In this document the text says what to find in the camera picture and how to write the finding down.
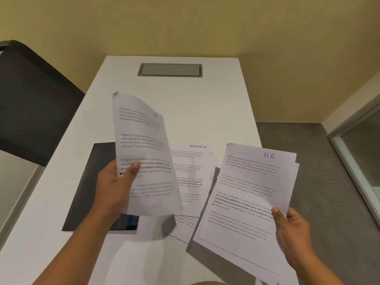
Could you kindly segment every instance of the right hand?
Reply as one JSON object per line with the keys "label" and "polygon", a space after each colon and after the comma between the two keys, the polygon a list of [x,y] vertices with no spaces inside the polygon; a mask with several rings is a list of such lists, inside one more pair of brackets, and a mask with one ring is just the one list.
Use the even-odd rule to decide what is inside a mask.
{"label": "right hand", "polygon": [[310,225],[297,211],[289,207],[287,217],[273,207],[272,215],[276,222],[276,237],[290,266],[298,270],[315,253],[310,236]]}

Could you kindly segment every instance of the table surface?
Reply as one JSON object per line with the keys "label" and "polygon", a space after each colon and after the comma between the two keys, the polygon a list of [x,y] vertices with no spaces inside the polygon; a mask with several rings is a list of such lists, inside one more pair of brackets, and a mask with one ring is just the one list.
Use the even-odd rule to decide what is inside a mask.
{"label": "table surface", "polygon": [[[203,78],[138,77],[140,63],[203,64]],[[61,229],[92,146],[114,141],[115,91],[135,95],[162,114],[169,142],[210,144],[219,163],[227,143],[261,147],[237,58],[106,57],[0,251],[0,284],[30,285],[71,236]],[[109,233],[90,284],[220,281],[223,273],[186,253],[187,244],[162,236],[162,221],[141,217],[137,233]],[[239,274],[223,279],[242,284]]]}

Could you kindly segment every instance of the office chair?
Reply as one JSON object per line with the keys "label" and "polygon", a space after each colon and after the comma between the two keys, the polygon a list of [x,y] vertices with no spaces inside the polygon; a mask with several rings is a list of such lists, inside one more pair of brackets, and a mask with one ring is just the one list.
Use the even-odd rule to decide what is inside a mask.
{"label": "office chair", "polygon": [[21,42],[0,42],[0,150],[46,167],[84,93]]}

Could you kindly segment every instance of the left hand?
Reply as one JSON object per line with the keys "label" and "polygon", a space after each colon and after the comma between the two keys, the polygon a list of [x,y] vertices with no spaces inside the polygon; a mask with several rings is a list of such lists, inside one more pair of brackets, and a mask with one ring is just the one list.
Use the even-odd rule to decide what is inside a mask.
{"label": "left hand", "polygon": [[121,178],[117,177],[116,160],[98,174],[95,200],[91,211],[107,217],[112,224],[128,202],[132,183],[140,169],[140,162],[132,163]]}

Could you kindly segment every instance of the floor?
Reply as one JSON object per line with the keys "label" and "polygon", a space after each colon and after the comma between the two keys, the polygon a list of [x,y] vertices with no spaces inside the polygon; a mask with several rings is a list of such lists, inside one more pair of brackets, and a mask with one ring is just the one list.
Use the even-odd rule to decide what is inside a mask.
{"label": "floor", "polygon": [[380,284],[380,229],[322,125],[257,122],[257,129],[264,148],[297,153],[290,205],[309,221],[317,255],[346,285]]}

